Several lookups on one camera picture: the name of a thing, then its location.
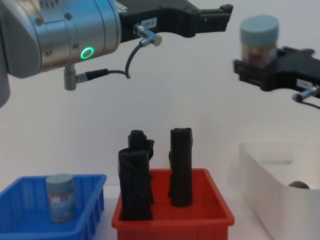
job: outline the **blue jar lid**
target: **blue jar lid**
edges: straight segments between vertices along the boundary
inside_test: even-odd
[[[279,21],[274,16],[259,15],[241,23],[241,42],[251,47],[263,47],[277,42]]]
[[[74,177],[70,174],[57,174],[49,176],[45,180],[48,194],[61,194],[74,190]]]

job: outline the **small jar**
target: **small jar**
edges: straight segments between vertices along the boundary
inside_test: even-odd
[[[57,174],[45,180],[50,218],[55,223],[65,223],[76,216],[74,178],[70,174]]]
[[[264,68],[277,58],[279,21],[274,16],[259,15],[245,19],[240,29],[242,60]]]

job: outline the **blue bin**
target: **blue bin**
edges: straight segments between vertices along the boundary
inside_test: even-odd
[[[51,222],[47,176],[17,179],[0,193],[0,240],[91,240],[104,206],[106,175],[74,175],[76,217]]]

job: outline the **white bin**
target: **white bin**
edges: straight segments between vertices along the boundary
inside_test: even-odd
[[[320,144],[242,143],[244,197],[274,240],[320,240]],[[288,186],[294,181],[311,189]]]

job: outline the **white background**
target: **white background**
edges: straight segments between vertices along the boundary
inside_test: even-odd
[[[295,103],[292,90],[262,92],[238,81],[240,22],[270,14],[280,21],[279,46],[320,53],[320,1],[192,0],[200,9],[233,4],[227,31],[186,39],[162,33],[159,47],[142,49],[132,79],[109,75],[64,90],[63,70],[10,78],[11,98],[0,110],[0,186],[26,175],[108,176],[118,184],[118,151],[130,130],[155,140],[152,168],[168,168],[170,129],[193,130],[193,166],[219,183],[238,181],[241,142],[317,141],[320,111]],[[76,65],[77,72],[123,69],[138,40]],[[319,99],[312,102],[320,105]]]

